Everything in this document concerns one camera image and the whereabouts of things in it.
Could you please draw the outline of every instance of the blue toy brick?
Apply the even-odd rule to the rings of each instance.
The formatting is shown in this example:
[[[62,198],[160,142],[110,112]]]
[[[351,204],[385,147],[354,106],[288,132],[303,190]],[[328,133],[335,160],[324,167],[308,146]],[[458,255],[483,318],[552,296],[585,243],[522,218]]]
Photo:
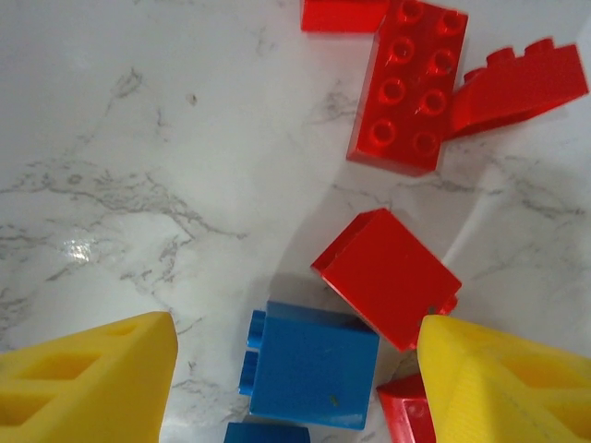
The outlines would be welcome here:
[[[347,314],[269,302],[254,311],[239,391],[253,415],[363,429],[378,335]]]
[[[223,443],[310,443],[305,427],[264,423],[228,423]]]

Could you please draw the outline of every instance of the plastic block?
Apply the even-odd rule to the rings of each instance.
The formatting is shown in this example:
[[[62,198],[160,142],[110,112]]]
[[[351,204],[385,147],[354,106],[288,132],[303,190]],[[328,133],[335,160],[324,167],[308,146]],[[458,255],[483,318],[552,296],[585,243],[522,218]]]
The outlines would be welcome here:
[[[591,441],[591,360],[428,316],[418,361],[438,443]]]
[[[299,426],[228,423],[223,443],[310,443],[310,433]]]
[[[312,268],[400,351],[416,347],[426,314],[455,308],[462,286],[386,209],[359,214]]]
[[[375,37],[348,160],[410,175],[436,169],[467,20],[392,1]]]
[[[523,122],[589,92],[574,44],[555,48],[547,38],[521,57],[502,48],[487,64],[464,76],[452,100],[448,138]]]
[[[302,30],[375,33],[389,4],[389,0],[301,0]]]
[[[435,443],[435,430],[420,374],[378,386],[392,443]]]
[[[378,341],[357,317],[269,302],[252,315],[240,393],[254,415],[363,429]]]
[[[0,355],[0,441],[157,443],[176,350],[154,312]]]

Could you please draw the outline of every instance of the table surface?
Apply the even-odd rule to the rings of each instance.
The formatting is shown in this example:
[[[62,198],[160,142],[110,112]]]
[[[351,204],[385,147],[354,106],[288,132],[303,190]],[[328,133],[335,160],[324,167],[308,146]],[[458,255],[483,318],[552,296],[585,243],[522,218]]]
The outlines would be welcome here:
[[[441,1],[461,73],[553,35],[591,66],[586,0]],[[161,441],[222,441],[250,313],[347,311],[309,269],[388,207],[463,281],[456,317],[591,356],[591,99],[448,143],[409,178],[346,162],[370,36],[307,36],[298,0],[0,3],[0,349],[150,310],[180,344]],[[382,341],[376,384],[413,355]],[[360,433],[385,442],[375,396]]]

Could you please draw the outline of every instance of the white marble surface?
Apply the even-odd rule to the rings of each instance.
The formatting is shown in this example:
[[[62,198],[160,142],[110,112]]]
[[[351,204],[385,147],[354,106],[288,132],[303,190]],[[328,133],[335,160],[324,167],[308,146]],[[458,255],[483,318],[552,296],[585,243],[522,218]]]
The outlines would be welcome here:
[[[441,3],[470,14],[463,72],[547,34],[591,66],[586,0]],[[163,442],[244,416],[252,309],[348,309],[308,266],[379,206],[464,282],[455,316],[591,355],[591,99],[453,142],[420,179],[347,163],[371,38],[303,35],[298,9],[0,2],[0,349],[170,310]],[[376,382],[400,361],[383,343]],[[312,434],[388,441],[375,399],[364,432]]]

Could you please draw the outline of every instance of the red toy brick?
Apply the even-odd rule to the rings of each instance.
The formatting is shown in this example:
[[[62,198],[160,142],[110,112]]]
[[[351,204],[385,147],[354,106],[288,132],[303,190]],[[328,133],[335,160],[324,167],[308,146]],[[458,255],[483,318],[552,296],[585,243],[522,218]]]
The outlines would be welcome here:
[[[416,347],[426,314],[455,308],[462,286],[386,209],[359,214],[312,268],[401,351]]]
[[[392,443],[435,443],[435,429],[420,374],[378,386]]]
[[[302,30],[373,34],[389,4],[389,0],[301,0]]]
[[[347,159],[419,175],[434,171],[468,16],[393,0],[376,34]]]
[[[502,48],[487,57],[487,65],[464,76],[452,99],[448,138],[523,122],[589,92],[574,44],[555,48],[547,38],[521,57]]]

